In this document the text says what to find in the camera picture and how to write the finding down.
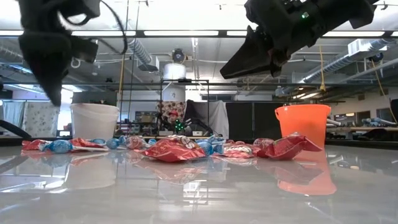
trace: white bucket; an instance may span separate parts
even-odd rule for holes
[[[109,105],[77,103],[70,105],[72,110],[72,131],[74,138],[111,139],[119,108]]]

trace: bucket handle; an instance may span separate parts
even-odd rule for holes
[[[276,119],[278,119],[278,120],[279,120],[279,113],[278,113],[278,111],[277,111],[277,110],[275,110],[275,116],[276,116]]]

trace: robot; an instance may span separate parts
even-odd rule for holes
[[[101,2],[106,4],[102,0],[19,0],[24,29],[19,37],[22,54],[55,106],[61,104],[62,80],[68,74],[72,57],[93,63],[98,51],[93,41],[73,36],[66,30],[58,13],[69,23],[82,26],[100,16]],[[225,79],[264,72],[277,77],[294,52],[313,46],[319,37],[346,21],[350,21],[354,29],[372,23],[375,2],[377,0],[248,0],[244,5],[246,17],[259,26],[256,30],[248,27],[242,47],[220,72]],[[123,25],[110,10],[123,33],[121,54],[124,54],[127,38]],[[85,14],[86,19],[77,24],[68,20],[79,14]]]

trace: air duct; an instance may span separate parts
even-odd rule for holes
[[[357,60],[372,57],[383,51],[389,44],[396,44],[395,39],[357,39],[348,45],[348,51],[337,55],[323,66],[323,74],[329,75]],[[298,83],[311,83],[321,78],[322,68],[318,66],[309,71]],[[283,88],[277,91],[277,95],[288,95],[294,87]]]
[[[115,30],[120,30],[118,24],[112,26]],[[134,53],[135,58],[137,58],[137,66],[142,71],[147,72],[157,72],[159,71],[159,60],[155,56],[151,56],[145,47],[142,45],[141,41],[137,38],[130,38],[127,40],[128,47],[131,53]]]

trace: white tank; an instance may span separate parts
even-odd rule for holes
[[[184,65],[170,63],[164,66],[163,79],[178,80],[187,76],[187,68]],[[185,101],[185,86],[170,85],[163,91],[164,101]]]
[[[164,66],[163,78],[177,80],[187,76],[187,68],[184,65],[170,63]]]

